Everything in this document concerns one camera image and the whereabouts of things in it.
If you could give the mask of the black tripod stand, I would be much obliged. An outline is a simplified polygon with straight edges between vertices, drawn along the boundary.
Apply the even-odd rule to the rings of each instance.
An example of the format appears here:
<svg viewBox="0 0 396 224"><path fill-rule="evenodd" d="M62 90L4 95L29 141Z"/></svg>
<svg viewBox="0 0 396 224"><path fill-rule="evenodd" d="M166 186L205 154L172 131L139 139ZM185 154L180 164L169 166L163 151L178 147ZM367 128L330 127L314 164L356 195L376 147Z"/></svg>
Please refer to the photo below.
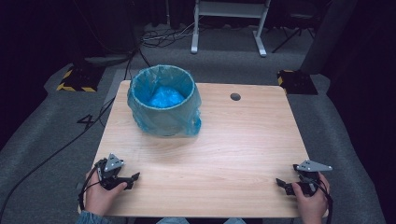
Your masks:
<svg viewBox="0 0 396 224"><path fill-rule="evenodd" d="M307 30L311 37L314 37L311 30L316 26L317 19L313 15L305 15L300 13L286 14L280 21L280 24L277 26L277 28L280 28L284 32L286 39L283 40L276 48L274 48L272 52L276 53L293 37L296 35L301 35L303 30Z"/></svg>

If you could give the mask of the white desk frame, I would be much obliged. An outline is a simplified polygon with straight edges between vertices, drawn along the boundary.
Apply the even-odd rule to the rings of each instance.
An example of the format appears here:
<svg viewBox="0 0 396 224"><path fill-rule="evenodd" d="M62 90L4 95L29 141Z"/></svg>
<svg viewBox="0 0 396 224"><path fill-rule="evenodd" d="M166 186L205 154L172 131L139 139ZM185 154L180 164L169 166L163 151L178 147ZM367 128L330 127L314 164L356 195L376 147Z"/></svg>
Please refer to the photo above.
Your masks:
<svg viewBox="0 0 396 224"><path fill-rule="evenodd" d="M264 44L262 43L262 30L268 14L272 0L264 0L263 3L231 3L231 2L208 2L204 0L195 0L193 11L194 27L191 39L191 53L198 52L199 43L199 20L203 16L214 17L233 17L259 19L258 29L253 31L253 37L256 42L258 52L261 57L267 55Z"/></svg>

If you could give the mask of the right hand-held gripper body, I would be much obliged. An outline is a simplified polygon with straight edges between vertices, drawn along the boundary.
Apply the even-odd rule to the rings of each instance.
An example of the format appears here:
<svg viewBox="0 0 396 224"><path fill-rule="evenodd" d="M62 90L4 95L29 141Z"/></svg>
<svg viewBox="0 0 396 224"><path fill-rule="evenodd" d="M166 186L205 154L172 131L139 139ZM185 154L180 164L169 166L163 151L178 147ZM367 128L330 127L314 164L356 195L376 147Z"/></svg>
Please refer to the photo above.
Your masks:
<svg viewBox="0 0 396 224"><path fill-rule="evenodd" d="M294 164L293 169L300 178L298 184L300 185L302 192L305 195L313 196L320 185L318 173L329 172L332 170L332 167L316 161L305 160L300 164Z"/></svg>

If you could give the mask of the grey curtain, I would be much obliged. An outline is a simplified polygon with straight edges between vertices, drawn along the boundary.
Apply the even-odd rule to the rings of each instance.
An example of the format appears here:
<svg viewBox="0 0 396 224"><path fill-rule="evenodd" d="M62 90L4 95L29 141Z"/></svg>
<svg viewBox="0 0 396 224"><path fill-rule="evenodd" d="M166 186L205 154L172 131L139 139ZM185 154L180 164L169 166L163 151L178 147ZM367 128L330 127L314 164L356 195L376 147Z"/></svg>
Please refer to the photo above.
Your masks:
<svg viewBox="0 0 396 224"><path fill-rule="evenodd" d="M332 0L301 64L300 70L304 74L316 75L320 73L344 32L357 3L358 0Z"/></svg>

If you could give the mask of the person's left hand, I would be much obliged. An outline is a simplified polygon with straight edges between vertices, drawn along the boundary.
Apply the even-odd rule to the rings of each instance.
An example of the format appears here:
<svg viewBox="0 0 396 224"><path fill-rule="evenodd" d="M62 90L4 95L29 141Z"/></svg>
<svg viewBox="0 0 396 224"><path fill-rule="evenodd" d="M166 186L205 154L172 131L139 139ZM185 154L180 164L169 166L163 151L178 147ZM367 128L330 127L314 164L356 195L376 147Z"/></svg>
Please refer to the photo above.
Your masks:
<svg viewBox="0 0 396 224"><path fill-rule="evenodd" d="M86 174L86 180L89 185L92 184L92 187L86 190L85 210L100 217L107 214L115 199L127 187L127 184L122 182L112 190L104 189L98 184L97 172L92 175Z"/></svg>

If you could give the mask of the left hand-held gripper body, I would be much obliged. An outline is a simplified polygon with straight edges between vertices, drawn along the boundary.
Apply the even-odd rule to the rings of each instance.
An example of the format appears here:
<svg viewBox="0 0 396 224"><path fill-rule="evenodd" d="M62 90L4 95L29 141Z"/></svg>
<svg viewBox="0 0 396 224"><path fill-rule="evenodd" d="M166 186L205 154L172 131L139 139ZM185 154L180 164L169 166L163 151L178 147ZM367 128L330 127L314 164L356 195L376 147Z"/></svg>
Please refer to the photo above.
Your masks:
<svg viewBox="0 0 396 224"><path fill-rule="evenodd" d="M132 182L131 177L119 177L123 164L123 160L120 160L113 153L110 153L108 158L103 158L95 164L99 183L104 189L112 190L120 183Z"/></svg>

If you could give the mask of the person's right hand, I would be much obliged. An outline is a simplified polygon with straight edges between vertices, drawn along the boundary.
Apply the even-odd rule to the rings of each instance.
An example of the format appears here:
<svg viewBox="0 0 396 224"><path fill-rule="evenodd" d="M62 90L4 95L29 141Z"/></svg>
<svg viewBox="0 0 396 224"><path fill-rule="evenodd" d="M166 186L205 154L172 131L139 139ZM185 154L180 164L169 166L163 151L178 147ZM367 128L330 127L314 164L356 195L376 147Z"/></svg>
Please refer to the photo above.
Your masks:
<svg viewBox="0 0 396 224"><path fill-rule="evenodd" d="M318 189L311 196L305 196L297 183L292 183L297 199L297 207L303 224L322 224L322 218L328 210L326 194Z"/></svg>

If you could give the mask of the yellow black striped base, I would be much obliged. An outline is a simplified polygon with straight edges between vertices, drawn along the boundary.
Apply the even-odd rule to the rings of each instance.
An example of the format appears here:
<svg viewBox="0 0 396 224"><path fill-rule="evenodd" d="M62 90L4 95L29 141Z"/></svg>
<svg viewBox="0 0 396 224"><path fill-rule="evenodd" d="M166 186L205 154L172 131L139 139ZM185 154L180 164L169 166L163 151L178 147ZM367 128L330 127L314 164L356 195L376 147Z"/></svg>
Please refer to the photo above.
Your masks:
<svg viewBox="0 0 396 224"><path fill-rule="evenodd" d="M311 76L300 70L280 70L276 74L278 85L286 94L317 95L318 91Z"/></svg>
<svg viewBox="0 0 396 224"><path fill-rule="evenodd" d="M71 66L65 72L57 91L97 92L105 70L104 67L79 68Z"/></svg>

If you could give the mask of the trash bin with blue bag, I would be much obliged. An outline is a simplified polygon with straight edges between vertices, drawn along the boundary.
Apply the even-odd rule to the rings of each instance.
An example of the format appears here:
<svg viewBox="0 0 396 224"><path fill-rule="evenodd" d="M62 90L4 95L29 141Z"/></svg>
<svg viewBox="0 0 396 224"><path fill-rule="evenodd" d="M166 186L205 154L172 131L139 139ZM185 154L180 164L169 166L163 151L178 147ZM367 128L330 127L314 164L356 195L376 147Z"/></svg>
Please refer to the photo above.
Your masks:
<svg viewBox="0 0 396 224"><path fill-rule="evenodd" d="M201 129L201 97L192 75L173 65L142 69L130 83L127 104L145 133L195 136Z"/></svg>

